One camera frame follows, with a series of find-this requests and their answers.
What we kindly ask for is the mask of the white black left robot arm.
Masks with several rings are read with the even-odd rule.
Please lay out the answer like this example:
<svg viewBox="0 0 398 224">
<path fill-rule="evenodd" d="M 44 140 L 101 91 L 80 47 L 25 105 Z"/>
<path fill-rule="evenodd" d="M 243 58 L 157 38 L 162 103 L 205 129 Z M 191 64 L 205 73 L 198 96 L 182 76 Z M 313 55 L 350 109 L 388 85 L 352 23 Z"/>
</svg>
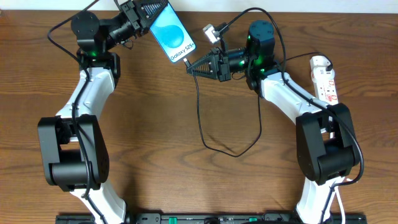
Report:
<svg viewBox="0 0 398 224">
<path fill-rule="evenodd" d="M 79 198 L 87 215 L 58 215 L 57 223 L 135 223 L 127 203 L 108 178 L 109 154 L 99 118 L 121 76 L 118 45 L 131 49 L 133 39 L 148 33 L 167 1 L 126 1 L 118 14 L 99 19 L 86 7 L 68 18 L 78 50 L 79 82 L 65 106 L 40 119 L 37 130 L 48 184 Z"/>
</svg>

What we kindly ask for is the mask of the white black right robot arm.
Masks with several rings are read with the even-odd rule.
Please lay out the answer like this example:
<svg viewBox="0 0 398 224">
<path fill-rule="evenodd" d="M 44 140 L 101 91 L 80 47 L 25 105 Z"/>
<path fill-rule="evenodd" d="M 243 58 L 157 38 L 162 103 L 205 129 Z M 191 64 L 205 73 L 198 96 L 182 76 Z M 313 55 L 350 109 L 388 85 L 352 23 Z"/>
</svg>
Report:
<svg viewBox="0 0 398 224">
<path fill-rule="evenodd" d="M 230 50 L 223 39 L 229 25 L 204 28 L 215 47 L 196 62 L 187 62 L 187 73 L 221 82 L 243 73 L 248 87 L 259 99 L 271 102 L 296 128 L 297 160 L 305 183 L 295 212 L 302 223 L 331 221 L 331 203 L 338 188 L 349 185 L 354 166 L 363 167 L 363 153 L 356 139 L 351 113 L 337 99 L 335 71 L 320 52 L 310 55 L 311 94 L 295 83 L 285 61 L 275 59 L 275 42 L 282 38 L 275 22 L 254 21 L 246 46 Z"/>
</svg>

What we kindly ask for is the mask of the blue Galaxy smartphone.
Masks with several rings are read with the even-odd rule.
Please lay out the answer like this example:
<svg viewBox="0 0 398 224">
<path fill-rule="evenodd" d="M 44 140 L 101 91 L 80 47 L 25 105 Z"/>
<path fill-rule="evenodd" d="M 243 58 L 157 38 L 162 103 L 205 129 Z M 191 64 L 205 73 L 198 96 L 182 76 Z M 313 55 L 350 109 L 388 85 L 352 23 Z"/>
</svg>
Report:
<svg viewBox="0 0 398 224">
<path fill-rule="evenodd" d="M 167 58 L 176 63 L 196 49 L 196 45 L 170 3 L 150 27 Z"/>
</svg>

